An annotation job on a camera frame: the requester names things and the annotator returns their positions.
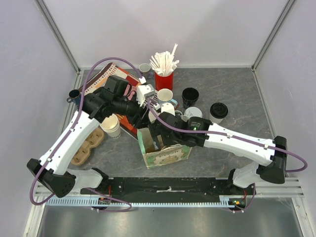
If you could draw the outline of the green patterned paper bag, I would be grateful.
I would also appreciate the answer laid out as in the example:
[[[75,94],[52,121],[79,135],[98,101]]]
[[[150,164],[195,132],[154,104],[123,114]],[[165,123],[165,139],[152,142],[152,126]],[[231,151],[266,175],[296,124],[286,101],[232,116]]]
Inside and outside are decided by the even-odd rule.
[[[180,144],[165,146],[165,148],[160,151],[156,150],[152,153],[146,153],[142,138],[142,132],[147,129],[148,128],[137,130],[139,147],[147,169],[172,164],[189,158],[192,148]]]

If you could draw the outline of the stack of white paper cups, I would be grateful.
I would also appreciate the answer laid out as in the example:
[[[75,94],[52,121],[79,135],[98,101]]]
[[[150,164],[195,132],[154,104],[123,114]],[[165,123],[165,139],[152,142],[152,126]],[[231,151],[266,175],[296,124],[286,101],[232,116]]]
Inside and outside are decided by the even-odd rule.
[[[121,135],[120,122],[115,114],[105,118],[100,127],[113,139],[117,139]]]

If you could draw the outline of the white coffee cup lid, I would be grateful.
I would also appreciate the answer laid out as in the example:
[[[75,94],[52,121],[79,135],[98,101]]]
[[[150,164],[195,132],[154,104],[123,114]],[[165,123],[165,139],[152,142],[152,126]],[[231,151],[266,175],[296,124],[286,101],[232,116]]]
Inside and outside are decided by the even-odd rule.
[[[188,118],[191,118],[191,117],[201,118],[202,117],[202,111],[199,108],[197,108],[197,107],[188,107],[184,111],[184,115],[187,116]]]

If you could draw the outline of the stack of black cups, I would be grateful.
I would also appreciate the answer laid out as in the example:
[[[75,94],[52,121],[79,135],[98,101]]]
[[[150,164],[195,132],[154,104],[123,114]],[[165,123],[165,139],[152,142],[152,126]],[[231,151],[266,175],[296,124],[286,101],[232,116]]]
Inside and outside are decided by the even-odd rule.
[[[185,88],[182,92],[183,107],[185,109],[192,107],[196,104],[199,98],[199,92],[192,87]]]

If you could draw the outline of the black coffee cup lid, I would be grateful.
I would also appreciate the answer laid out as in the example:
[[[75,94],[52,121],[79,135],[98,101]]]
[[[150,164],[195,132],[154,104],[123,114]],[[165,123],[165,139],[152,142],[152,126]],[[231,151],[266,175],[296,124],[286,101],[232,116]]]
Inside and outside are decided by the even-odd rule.
[[[228,115],[228,107],[221,102],[216,102],[210,107],[210,114],[214,118],[223,119]]]

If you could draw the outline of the cardboard cup carrier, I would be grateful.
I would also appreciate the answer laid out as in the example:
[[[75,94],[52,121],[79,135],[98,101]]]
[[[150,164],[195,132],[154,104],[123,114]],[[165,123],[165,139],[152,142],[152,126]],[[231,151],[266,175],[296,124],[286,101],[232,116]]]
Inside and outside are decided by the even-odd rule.
[[[84,164],[91,154],[91,150],[98,147],[104,139],[104,131],[96,128],[83,142],[71,160],[71,164],[80,166]]]
[[[148,129],[144,130],[142,132],[142,138],[143,138],[143,143],[144,143],[146,153],[155,152],[156,150],[155,150],[155,146],[154,146],[154,141],[153,141]],[[159,149],[159,151],[160,151],[160,150],[165,148],[165,144],[162,140],[161,135],[159,135],[157,138],[158,138],[158,142],[159,142],[159,146],[160,146],[160,149]]]

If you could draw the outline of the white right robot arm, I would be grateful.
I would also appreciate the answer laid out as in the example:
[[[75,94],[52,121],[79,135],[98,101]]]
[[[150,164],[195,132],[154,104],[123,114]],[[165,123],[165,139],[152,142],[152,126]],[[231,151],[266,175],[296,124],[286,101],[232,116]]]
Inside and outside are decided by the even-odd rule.
[[[183,121],[167,112],[163,112],[149,125],[149,131],[154,141],[161,136],[167,146],[181,144],[214,148],[252,160],[251,164],[231,171],[226,182],[227,191],[231,194],[238,194],[243,188],[261,180],[273,184],[285,182],[287,155],[284,137],[256,138],[226,129],[204,118],[191,117]]]

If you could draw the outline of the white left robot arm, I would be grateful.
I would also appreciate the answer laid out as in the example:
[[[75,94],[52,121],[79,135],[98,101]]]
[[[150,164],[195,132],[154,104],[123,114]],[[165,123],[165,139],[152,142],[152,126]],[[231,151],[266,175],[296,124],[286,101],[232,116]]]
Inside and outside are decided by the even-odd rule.
[[[107,78],[104,86],[83,97],[82,110],[73,119],[54,145],[39,159],[30,159],[27,168],[35,180],[59,198],[72,189],[91,188],[97,194],[108,190],[108,176],[97,168],[69,170],[68,166],[86,138],[104,121],[116,114],[126,116],[134,128],[143,128],[147,122],[146,100],[154,97],[150,84],[136,87],[129,100],[131,84],[118,76]]]

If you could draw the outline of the colourful patchwork placemat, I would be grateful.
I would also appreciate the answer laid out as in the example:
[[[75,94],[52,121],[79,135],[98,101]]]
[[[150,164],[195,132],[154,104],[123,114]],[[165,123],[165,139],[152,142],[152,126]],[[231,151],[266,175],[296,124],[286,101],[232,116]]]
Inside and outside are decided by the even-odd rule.
[[[134,139],[137,129],[130,124],[130,119],[136,114],[139,106],[136,100],[137,87],[141,82],[135,76],[121,69],[114,63],[109,63],[100,70],[86,85],[84,91],[83,111],[96,115],[102,122],[104,114],[115,114],[120,126]]]

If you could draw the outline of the light blue ceramic mug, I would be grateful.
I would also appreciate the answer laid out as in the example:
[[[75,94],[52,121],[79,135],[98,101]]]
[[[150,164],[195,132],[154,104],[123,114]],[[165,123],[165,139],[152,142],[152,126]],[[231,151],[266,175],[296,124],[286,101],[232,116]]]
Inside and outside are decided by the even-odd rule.
[[[157,93],[157,98],[160,105],[164,103],[171,103],[174,108],[178,107],[178,102],[173,99],[173,92],[167,88],[159,90]]]

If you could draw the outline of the red straw holder cup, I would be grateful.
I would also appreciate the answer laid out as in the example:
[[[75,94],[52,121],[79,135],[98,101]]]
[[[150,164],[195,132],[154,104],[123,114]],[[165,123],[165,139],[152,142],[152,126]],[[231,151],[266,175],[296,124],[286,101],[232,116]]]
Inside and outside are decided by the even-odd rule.
[[[162,77],[155,73],[155,86],[156,90],[159,91],[161,89],[169,89],[173,90],[173,76],[174,73],[171,73],[170,75],[166,77]]]

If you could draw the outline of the grey ceramic mug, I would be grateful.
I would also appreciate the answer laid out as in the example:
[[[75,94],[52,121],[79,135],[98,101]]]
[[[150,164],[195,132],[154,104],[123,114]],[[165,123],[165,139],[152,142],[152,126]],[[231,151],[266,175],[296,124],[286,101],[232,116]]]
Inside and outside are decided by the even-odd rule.
[[[152,79],[154,77],[154,72],[150,64],[147,64],[147,63],[141,64],[139,66],[139,71],[145,79]]]

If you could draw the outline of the bundle of white straws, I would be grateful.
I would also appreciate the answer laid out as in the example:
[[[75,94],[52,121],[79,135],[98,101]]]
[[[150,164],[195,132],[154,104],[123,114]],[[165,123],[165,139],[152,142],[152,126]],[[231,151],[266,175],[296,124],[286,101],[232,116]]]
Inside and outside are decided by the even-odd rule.
[[[173,47],[172,52],[156,52],[155,55],[151,56],[150,66],[158,76],[167,77],[171,75],[177,68],[177,65],[179,63],[179,60],[175,60],[175,52],[177,46],[178,44],[176,43]]]

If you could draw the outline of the dark blue ceramic mug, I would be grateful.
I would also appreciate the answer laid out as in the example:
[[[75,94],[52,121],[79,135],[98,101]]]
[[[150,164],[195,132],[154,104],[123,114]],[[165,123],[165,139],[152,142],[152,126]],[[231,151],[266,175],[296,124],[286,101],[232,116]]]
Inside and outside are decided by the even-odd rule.
[[[77,89],[71,90],[69,92],[69,97],[67,98],[68,103],[75,103],[77,106],[81,101],[81,92]]]

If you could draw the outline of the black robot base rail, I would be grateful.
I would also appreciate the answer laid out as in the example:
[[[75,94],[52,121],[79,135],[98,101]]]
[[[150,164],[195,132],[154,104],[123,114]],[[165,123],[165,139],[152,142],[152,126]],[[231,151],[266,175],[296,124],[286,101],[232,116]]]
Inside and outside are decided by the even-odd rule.
[[[102,181],[95,188],[102,194],[130,195],[135,193],[201,193],[212,196],[250,196],[253,194],[254,184],[246,188],[233,185],[227,179],[216,179],[210,177],[114,177]]]

